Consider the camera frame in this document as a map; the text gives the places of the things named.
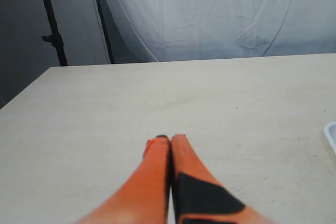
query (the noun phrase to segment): tabletop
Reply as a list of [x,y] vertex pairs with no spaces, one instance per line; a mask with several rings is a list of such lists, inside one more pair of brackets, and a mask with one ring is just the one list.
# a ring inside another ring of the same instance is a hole
[[[50,68],[0,110],[0,223],[71,223],[185,133],[276,223],[335,223],[336,54]],[[170,209],[169,223],[173,223]]]

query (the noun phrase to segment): white backdrop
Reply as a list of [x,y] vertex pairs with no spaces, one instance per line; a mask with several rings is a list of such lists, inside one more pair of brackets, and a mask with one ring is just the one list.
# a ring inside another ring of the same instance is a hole
[[143,61],[336,52],[335,0],[107,0]]

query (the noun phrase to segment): orange and black object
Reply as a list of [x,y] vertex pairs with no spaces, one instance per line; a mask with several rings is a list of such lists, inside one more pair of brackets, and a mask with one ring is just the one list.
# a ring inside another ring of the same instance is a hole
[[231,195],[179,134],[149,140],[131,177],[77,224],[166,224],[170,185],[176,224],[272,223]]
[[207,170],[185,135],[172,138],[176,224],[271,224],[232,196]]

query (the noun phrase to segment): orange object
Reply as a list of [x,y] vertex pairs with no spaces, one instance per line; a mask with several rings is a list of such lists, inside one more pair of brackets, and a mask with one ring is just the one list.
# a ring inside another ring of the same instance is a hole
[[125,184],[77,224],[165,224],[169,200],[170,141],[147,142],[143,161]]
[[270,224],[232,196],[207,170],[185,135],[172,139],[177,224]]

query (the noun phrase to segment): white table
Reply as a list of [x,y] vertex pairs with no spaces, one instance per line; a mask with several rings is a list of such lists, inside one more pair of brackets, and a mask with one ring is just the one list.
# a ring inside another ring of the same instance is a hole
[[330,121],[336,55],[51,68],[0,111],[0,223],[75,221],[175,133],[275,222],[334,223]]

